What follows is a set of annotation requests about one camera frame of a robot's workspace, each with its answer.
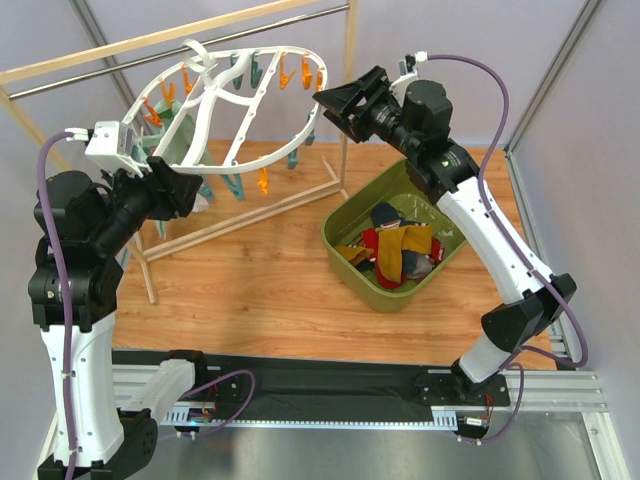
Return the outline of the olive green plastic basket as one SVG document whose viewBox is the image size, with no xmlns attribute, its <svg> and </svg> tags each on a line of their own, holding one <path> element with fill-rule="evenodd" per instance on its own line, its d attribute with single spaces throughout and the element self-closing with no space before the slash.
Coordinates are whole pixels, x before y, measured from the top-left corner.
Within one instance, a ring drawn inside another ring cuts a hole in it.
<svg viewBox="0 0 640 480">
<path fill-rule="evenodd" d="M 404 160 L 392 164 L 330 213 L 322 226 L 330 269 L 359 300 L 378 313 L 404 309 L 467 244 L 467 228 L 457 219 L 457 208 L 451 203 L 456 195 L 447 192 L 436 201 L 429 199 L 410 179 L 410 166 Z M 383 202 L 394 207 L 403 218 L 431 226 L 434 239 L 443 248 L 442 261 L 425 278 L 408 279 L 396 288 L 384 287 L 375 269 L 360 271 L 337 251 L 339 246 L 347 245 L 373 226 L 371 213 Z"/>
</svg>

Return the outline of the mustard yellow sock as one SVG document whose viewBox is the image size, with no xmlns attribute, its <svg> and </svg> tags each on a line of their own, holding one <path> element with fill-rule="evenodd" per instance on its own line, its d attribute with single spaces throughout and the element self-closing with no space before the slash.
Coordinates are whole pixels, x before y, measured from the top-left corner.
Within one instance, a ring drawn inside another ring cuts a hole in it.
<svg viewBox="0 0 640 480">
<path fill-rule="evenodd" d="M 403 251 L 428 255 L 431 252 L 431 225 L 411 224 L 376 231 L 379 235 L 378 265 L 389 280 L 400 281 L 403 273 Z"/>
<path fill-rule="evenodd" d="M 371 248 L 357 244 L 337 245 L 334 249 L 352 266 L 357 266 L 364 261 L 368 261 L 373 254 Z"/>
</svg>

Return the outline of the metal hanging rod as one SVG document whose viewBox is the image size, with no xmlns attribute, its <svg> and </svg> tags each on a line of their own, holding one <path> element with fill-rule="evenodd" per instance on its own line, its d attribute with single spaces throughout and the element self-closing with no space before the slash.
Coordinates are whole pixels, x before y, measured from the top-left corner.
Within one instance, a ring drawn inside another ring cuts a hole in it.
<svg viewBox="0 0 640 480">
<path fill-rule="evenodd" d="M 152 33 L 128 38 L 114 43 L 108 43 L 104 46 L 94 47 L 88 50 L 63 55 L 53 59 L 37 62 L 31 65 L 21 66 L 14 69 L 6 70 L 1 73 L 1 85 L 3 87 L 11 85 L 17 82 L 26 81 L 33 78 L 39 78 L 44 75 L 53 74 L 59 71 L 68 70 L 72 67 L 85 65 L 99 60 L 104 60 L 108 57 L 117 57 L 121 54 L 135 52 L 147 48 L 151 48 L 156 45 L 160 45 L 167 42 L 186 39 L 196 34 L 212 31 L 222 27 L 236 25 L 242 22 L 266 17 L 269 15 L 275 15 L 277 13 L 289 11 L 296 8 L 302 8 L 307 6 L 307 1 L 271 1 L 268 3 L 259 4 L 256 6 L 224 13 L 218 16 L 205 18 L 195 22 L 155 31 Z M 288 17 L 283 20 L 278 20 L 269 24 L 260 25 L 248 30 L 243 30 L 237 33 L 229 34 L 222 37 L 216 37 L 209 40 L 209 45 L 215 45 L 224 43 L 226 41 L 243 38 L 257 33 L 263 33 L 271 30 L 275 30 L 288 25 L 301 23 L 307 20 L 313 20 L 317 18 L 323 18 L 326 16 L 345 12 L 349 14 L 354 9 L 354 3 L 352 1 L 345 1 L 340 5 L 325 8 L 322 10 L 314 11 L 311 13 L 305 13 L 293 17 Z M 47 91 L 63 88 L 66 86 L 74 85 L 77 83 L 92 80 L 102 76 L 110 75 L 112 73 L 127 70 L 137 66 L 146 65 L 159 61 L 165 58 L 176 56 L 182 53 L 185 49 L 183 47 L 176 47 L 174 49 L 159 52 L 153 55 L 147 55 L 135 60 L 131 60 L 125 63 L 117 63 L 113 66 L 103 67 L 99 70 L 82 73 L 76 76 L 66 77 L 54 82 L 46 83 L 44 85 L 36 86 L 29 89 L 23 89 L 17 92 L 13 92 L 9 95 L 11 100 L 17 100 L 26 98 L 29 96 L 37 95 Z"/>
</svg>

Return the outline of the white round clip hanger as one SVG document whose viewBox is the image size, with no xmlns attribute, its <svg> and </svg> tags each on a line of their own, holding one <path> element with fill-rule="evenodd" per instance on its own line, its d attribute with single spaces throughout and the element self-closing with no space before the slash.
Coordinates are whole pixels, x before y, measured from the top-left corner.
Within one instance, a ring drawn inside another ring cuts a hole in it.
<svg viewBox="0 0 640 480">
<path fill-rule="evenodd" d="M 293 72 L 285 70 L 289 57 L 301 60 L 304 90 L 325 90 L 328 69 L 317 53 L 284 45 L 210 52 L 194 39 L 186 39 L 182 45 L 185 50 L 180 61 L 153 78 L 120 120 L 135 130 L 133 159 L 143 174 L 150 172 L 147 158 L 161 157 L 186 114 L 195 124 L 191 145 L 181 164 L 168 164 L 178 173 L 232 176 L 262 170 L 313 139 L 322 114 L 315 100 L 305 100 L 292 109 L 264 111 L 260 106 L 271 87 L 284 89 L 294 77 Z M 169 129 L 160 135 L 155 154 L 149 155 L 143 139 L 157 134 L 163 126 L 156 111 L 162 100 L 167 107 L 178 100 L 182 107 Z M 242 162 L 238 154 L 257 119 L 276 127 L 291 126 L 296 119 L 303 122 L 283 145 Z"/>
</svg>

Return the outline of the red panda sock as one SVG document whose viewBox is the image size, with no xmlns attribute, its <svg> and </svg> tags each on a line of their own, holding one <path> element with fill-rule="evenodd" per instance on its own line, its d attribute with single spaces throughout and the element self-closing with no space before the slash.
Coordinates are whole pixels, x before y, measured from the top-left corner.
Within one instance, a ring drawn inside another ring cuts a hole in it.
<svg viewBox="0 0 640 480">
<path fill-rule="evenodd" d="M 444 260 L 444 253 L 445 247 L 436 237 L 433 237 L 431 241 L 431 252 L 429 256 L 436 265 L 440 264 Z"/>
</svg>

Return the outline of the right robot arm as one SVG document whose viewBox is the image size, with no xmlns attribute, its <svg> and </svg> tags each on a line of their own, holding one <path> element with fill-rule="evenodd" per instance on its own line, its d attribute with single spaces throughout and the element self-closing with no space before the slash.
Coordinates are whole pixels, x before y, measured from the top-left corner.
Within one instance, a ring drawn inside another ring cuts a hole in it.
<svg viewBox="0 0 640 480">
<path fill-rule="evenodd" d="M 522 240 L 490 194 L 483 171 L 450 137 L 445 88 L 407 75 L 390 82 L 376 66 L 359 79 L 314 94 L 325 117 L 356 143 L 377 136 L 402 153 L 413 184 L 464 235 L 502 299 L 481 319 L 482 335 L 452 372 L 463 387 L 485 383 L 530 338 L 565 313 L 577 290 Z"/>
</svg>

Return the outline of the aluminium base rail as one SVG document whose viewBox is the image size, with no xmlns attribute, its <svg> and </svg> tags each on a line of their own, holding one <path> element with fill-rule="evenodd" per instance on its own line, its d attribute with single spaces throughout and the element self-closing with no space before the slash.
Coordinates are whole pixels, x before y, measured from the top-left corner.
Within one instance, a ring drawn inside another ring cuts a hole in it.
<svg viewBox="0 0 640 480">
<path fill-rule="evenodd" d="M 498 416 L 601 413 L 588 371 L 511 368 L 464 396 L 447 368 L 423 365 L 213 357 L 194 378 L 190 362 L 146 363 L 121 353 L 113 368 L 124 414 L 151 411 L 187 437 L 230 427 L 439 430 L 488 437 Z"/>
</svg>

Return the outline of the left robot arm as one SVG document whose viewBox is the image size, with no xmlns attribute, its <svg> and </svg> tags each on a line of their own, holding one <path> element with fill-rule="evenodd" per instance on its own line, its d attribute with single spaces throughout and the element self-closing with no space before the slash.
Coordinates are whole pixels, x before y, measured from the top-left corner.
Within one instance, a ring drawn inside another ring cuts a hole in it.
<svg viewBox="0 0 640 480">
<path fill-rule="evenodd" d="M 112 370 L 119 257 L 145 221 L 187 216 L 201 184 L 158 157 L 147 173 L 119 170 L 105 185 L 77 170 L 40 179 L 34 216 L 43 237 L 28 294 L 51 364 L 58 426 L 39 478 L 130 477 L 150 462 L 166 414 L 205 383 L 204 355 L 173 350 L 118 406 Z"/>
</svg>

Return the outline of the grey sock red stripes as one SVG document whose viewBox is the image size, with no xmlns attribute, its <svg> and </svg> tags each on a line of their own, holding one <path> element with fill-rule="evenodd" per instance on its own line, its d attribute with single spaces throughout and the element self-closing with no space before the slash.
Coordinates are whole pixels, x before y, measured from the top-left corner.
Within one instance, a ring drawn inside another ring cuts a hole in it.
<svg viewBox="0 0 640 480">
<path fill-rule="evenodd" d="M 403 273 L 408 279 L 421 280 L 434 269 L 434 263 L 428 254 L 403 251 Z"/>
</svg>

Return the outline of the white sock black stripes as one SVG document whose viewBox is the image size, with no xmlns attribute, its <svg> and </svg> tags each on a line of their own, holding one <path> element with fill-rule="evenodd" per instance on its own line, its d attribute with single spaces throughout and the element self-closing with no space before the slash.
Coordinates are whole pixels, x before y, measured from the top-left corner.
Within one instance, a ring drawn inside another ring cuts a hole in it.
<svg viewBox="0 0 640 480">
<path fill-rule="evenodd" d="M 210 204 L 208 202 L 208 200 L 201 196 L 201 195 L 197 195 L 196 199 L 194 201 L 194 205 L 193 205 L 193 212 L 199 213 L 199 212 L 203 212 L 208 210 L 210 207 Z"/>
</svg>

